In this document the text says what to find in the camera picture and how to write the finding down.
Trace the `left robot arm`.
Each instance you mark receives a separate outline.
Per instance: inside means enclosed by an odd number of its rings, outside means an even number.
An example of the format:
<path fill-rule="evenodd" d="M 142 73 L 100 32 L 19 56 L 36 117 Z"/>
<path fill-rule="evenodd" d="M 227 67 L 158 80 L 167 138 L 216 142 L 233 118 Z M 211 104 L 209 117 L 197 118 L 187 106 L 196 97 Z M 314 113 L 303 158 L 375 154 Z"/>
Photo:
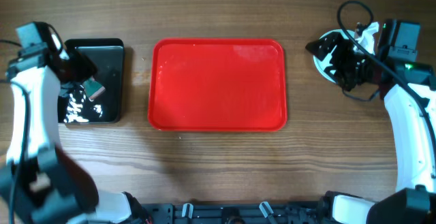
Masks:
<path fill-rule="evenodd" d="M 98 190 L 61 148 L 59 95 L 95 72 L 76 51 L 27 48 L 10 63 L 5 83 L 14 96 L 14 127 L 1 167 L 1 197 L 11 223 L 15 217 L 23 223 L 152 223 L 135 197 Z"/>

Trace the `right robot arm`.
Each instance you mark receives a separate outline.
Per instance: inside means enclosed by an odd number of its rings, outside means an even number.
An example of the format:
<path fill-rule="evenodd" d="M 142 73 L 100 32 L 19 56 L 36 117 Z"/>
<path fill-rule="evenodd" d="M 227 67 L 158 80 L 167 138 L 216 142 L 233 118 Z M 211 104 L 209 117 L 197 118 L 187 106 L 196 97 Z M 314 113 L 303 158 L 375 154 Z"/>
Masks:
<path fill-rule="evenodd" d="M 327 192 L 318 217 L 325 223 L 435 222 L 435 74 L 416 62 L 416 36 L 381 41 L 331 31 L 306 45 L 317 68 L 344 93 L 376 84 L 392 125 L 397 160 L 394 194 L 379 202 Z"/>

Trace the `green scouring sponge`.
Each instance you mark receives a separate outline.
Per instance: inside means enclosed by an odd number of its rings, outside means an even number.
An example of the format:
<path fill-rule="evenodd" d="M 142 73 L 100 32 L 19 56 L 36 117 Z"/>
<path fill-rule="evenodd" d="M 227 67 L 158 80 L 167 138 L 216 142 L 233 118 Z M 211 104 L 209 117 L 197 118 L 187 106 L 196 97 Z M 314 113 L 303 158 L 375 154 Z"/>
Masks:
<path fill-rule="evenodd" d="M 102 93 L 105 92 L 106 88 L 100 84 L 93 76 L 88 78 L 82 83 L 86 96 L 90 101 L 95 100 Z"/>

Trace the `light blue plate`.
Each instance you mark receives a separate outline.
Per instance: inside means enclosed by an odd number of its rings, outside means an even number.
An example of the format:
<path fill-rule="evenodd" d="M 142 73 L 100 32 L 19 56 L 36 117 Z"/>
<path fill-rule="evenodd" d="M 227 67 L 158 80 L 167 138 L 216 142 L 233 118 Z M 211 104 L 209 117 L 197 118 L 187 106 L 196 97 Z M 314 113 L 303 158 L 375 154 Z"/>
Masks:
<path fill-rule="evenodd" d="M 326 32 L 325 34 L 323 34 L 320 39 L 325 38 L 328 34 L 330 33 L 340 33 L 342 35 L 342 37 L 344 39 L 348 39 L 348 37 L 344 34 L 344 32 L 340 29 L 335 29 L 335 30 L 331 30 Z M 315 64 L 316 69 L 318 70 L 318 72 L 328 81 L 336 84 L 336 82 L 324 71 L 325 68 L 330 67 L 332 64 L 330 63 L 331 60 L 331 56 L 327 56 L 325 57 L 323 60 L 320 60 L 319 58 L 317 58 L 315 55 L 313 55 L 313 62 Z"/>

